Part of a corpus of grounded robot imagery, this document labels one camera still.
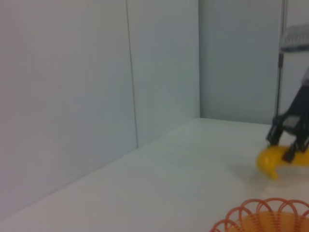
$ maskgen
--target orange basket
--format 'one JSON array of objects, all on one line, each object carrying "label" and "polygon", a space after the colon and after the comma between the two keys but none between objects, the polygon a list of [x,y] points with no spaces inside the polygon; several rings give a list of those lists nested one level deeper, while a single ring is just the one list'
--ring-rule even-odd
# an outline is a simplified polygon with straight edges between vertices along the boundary
[{"label": "orange basket", "polygon": [[211,232],[309,232],[308,215],[309,204],[303,201],[252,199],[230,210]]}]

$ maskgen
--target robotic arm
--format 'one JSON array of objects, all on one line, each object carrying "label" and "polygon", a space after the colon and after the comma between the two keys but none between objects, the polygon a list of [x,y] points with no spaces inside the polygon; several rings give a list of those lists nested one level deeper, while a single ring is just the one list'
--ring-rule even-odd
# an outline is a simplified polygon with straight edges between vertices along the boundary
[{"label": "robotic arm", "polygon": [[[288,28],[281,41],[281,52],[302,51],[309,51],[309,24]],[[309,69],[288,111],[273,119],[267,135],[270,146],[278,145],[284,131],[296,136],[282,157],[284,161],[292,163],[295,153],[305,152],[309,146]]]}]

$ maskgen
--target metal pole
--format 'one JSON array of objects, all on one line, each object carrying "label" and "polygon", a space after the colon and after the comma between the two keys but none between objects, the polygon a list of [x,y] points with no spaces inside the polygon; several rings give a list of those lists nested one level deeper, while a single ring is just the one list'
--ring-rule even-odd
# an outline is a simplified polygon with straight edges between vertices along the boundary
[{"label": "metal pole", "polygon": [[[282,0],[279,43],[281,42],[283,32],[286,28],[287,9],[288,9],[288,0]],[[278,59],[278,75],[277,75],[275,116],[278,116],[279,112],[280,112],[281,83],[282,83],[282,73],[283,73],[282,68],[283,68],[283,58],[284,58],[284,56],[283,56],[283,53],[280,52],[280,48],[279,48],[278,57],[279,57],[279,59]]]}]

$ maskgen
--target white table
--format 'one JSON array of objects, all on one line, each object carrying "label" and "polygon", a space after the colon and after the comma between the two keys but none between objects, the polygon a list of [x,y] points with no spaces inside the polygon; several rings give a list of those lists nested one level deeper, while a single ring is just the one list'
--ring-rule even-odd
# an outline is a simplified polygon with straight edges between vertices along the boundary
[{"label": "white table", "polygon": [[195,119],[0,223],[0,232],[206,232],[248,198],[309,202],[309,175],[255,168],[267,125]]}]

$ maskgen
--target white backdrop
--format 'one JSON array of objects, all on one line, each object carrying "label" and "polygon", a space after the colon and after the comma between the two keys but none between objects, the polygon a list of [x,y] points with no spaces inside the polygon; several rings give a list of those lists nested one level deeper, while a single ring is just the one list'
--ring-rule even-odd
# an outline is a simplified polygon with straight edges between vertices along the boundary
[{"label": "white backdrop", "polygon": [[128,0],[139,145],[199,117],[198,1]]},{"label": "white backdrop", "polygon": [[125,0],[0,1],[0,219],[136,147]]},{"label": "white backdrop", "polygon": [[270,123],[281,0],[200,1],[201,115]]}]

